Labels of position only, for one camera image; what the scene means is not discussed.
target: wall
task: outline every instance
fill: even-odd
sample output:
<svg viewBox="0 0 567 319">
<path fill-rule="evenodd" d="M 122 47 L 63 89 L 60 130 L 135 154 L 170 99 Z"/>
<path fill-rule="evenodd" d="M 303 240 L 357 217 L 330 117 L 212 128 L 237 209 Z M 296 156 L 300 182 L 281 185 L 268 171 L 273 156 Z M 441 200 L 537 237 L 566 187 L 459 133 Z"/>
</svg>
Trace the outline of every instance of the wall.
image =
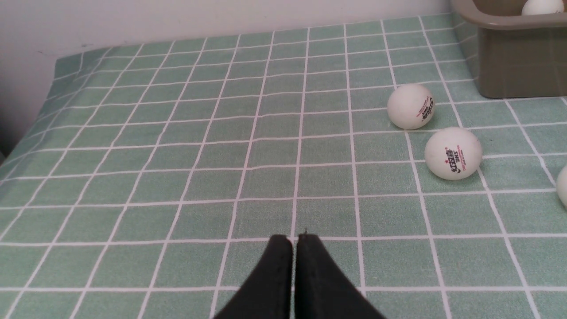
<svg viewBox="0 0 567 319">
<path fill-rule="evenodd" d="M 360 22 L 448 11 L 448 0 L 0 1 L 0 151 L 34 121 L 58 57 L 153 40 Z"/>
</svg>

